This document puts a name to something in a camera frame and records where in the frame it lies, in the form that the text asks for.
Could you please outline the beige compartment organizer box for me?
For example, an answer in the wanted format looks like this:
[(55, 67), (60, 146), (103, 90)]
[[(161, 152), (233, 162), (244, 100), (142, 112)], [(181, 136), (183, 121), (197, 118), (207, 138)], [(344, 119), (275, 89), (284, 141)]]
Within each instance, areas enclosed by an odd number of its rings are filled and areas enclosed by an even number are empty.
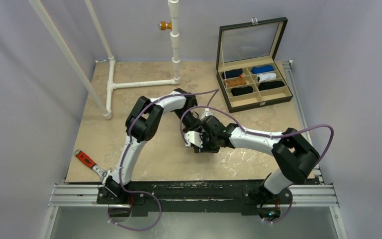
[[(216, 56), (216, 77), (231, 113), (289, 102), (293, 94), (284, 74), (280, 72), (275, 57), (279, 49), (288, 19), (279, 17), (251, 22), (223, 25), (219, 28)], [(273, 65), (277, 77), (270, 81), (283, 81), (284, 87), (259, 91), (257, 75), (251, 72), (255, 66)], [(253, 87), (253, 92), (232, 96), (231, 89), (225, 86), (222, 73), (233, 69), (243, 69), (242, 77), (247, 84), (236, 87)]]

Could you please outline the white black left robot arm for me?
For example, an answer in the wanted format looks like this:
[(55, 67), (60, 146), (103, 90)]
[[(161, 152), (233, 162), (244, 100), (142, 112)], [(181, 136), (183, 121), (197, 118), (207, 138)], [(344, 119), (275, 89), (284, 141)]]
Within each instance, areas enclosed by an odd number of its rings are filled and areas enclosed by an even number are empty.
[(181, 133), (201, 131), (201, 120), (190, 111), (197, 106), (197, 95), (177, 88), (158, 98), (138, 98), (125, 122), (126, 142), (119, 164), (102, 181), (115, 203), (121, 204), (128, 199), (128, 184), (132, 181), (135, 164), (145, 144), (155, 136), (164, 114), (174, 112), (177, 115), (183, 127)]

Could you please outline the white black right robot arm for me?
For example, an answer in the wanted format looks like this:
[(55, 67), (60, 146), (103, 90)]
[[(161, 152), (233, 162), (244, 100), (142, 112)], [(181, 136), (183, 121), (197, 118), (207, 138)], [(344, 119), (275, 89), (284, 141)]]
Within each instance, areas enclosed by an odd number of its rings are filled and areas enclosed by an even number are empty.
[(249, 131), (235, 123), (224, 126), (216, 117), (207, 116), (200, 122), (205, 133), (203, 146), (213, 150), (221, 147), (250, 149), (271, 155), (278, 169), (269, 175), (259, 189), (260, 198), (272, 202), (279, 193), (292, 184), (304, 184), (320, 159), (317, 150), (296, 129), (271, 135)]

